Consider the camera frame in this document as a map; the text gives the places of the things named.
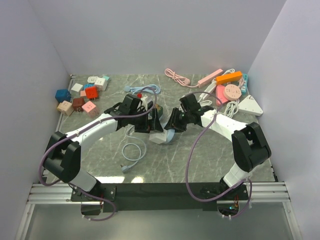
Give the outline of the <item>light blue long power strip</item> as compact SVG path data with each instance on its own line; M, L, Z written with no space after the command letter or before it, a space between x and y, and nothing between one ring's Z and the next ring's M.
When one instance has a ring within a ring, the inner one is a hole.
M131 93L131 94L149 93L149 94L158 95L161 93L161 88L156 84L149 84L146 86L136 86L136 87L126 85L123 90L126 93Z

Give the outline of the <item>pink cube socket adapter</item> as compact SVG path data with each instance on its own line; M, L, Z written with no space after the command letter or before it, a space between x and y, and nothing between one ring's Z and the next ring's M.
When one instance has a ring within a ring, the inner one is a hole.
M98 107L92 101L86 102L81 108L90 118L94 118L100 114Z

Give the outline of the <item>orange power strip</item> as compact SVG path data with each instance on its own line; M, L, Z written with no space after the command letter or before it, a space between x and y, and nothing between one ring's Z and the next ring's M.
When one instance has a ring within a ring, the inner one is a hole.
M241 71L236 71L224 75L217 76L215 78L217 85L223 85L231 82L237 82L243 77L243 74Z

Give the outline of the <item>pink round power strip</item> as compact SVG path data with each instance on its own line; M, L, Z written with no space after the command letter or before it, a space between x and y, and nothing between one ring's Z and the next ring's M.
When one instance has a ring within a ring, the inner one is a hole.
M241 95L241 89L245 83L244 77L241 77L238 81L238 85L229 83L225 86L223 95L229 101L236 101L238 100Z

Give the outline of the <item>red cube socket adapter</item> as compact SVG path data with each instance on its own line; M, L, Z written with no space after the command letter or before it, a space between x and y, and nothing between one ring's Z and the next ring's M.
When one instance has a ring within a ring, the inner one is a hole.
M96 100L99 98L99 91L96 86L87 87L85 90L86 98Z

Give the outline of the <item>brown cube socket adapter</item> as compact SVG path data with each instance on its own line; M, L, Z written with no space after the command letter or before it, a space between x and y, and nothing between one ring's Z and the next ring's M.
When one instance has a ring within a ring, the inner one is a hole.
M82 97L74 98L72 100L72 108L75 112L83 112L83 105L85 103L85 99Z

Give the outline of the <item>blue cube socket adapter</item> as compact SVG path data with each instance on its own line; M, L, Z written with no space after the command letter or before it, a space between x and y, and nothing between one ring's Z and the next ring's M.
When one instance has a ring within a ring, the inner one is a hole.
M55 99L58 103L62 103L64 101L70 102L71 101L71 93L68 89L58 89L55 93Z

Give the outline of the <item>white cube socket adapter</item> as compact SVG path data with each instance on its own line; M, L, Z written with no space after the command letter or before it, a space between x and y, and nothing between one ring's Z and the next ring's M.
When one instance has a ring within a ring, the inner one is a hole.
M168 131L164 130L163 132L155 132L149 135L149 141L155 144L166 144L168 142Z

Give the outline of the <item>dark green cube adapter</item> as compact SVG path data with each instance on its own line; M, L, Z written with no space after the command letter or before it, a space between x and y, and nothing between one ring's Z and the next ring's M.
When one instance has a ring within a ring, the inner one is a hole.
M163 109L163 107L162 107L161 105L159 105L159 104L156 104L156 105L155 105L155 108L156 108L156 110L157 110L159 119L161 119L162 116L163 116L163 114L164 114L164 109Z

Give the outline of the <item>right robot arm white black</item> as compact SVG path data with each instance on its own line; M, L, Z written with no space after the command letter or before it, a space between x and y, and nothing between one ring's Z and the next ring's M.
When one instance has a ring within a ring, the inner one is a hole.
M201 106L193 93L183 96L179 101L180 108L173 108L164 128L177 133L185 132L189 124L203 128L192 144L188 156L185 170L186 183L189 183L189 165L194 148L205 132L212 130L232 143L234 164L221 179L222 185L219 187L222 198L232 199L237 194L236 186L247 179L251 171L272 155L261 126L256 122L248 124L236 121L209 105Z

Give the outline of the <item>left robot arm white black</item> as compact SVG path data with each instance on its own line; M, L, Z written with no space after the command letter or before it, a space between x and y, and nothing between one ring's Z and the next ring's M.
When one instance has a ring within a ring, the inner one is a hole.
M47 185L41 177L42 170L48 170L58 180L82 189L88 201L96 200L100 182L82 169L82 153L100 138L127 125L134 126L139 133L162 132L156 103L155 99L129 93L90 123L68 133L53 133L38 168L39 181Z

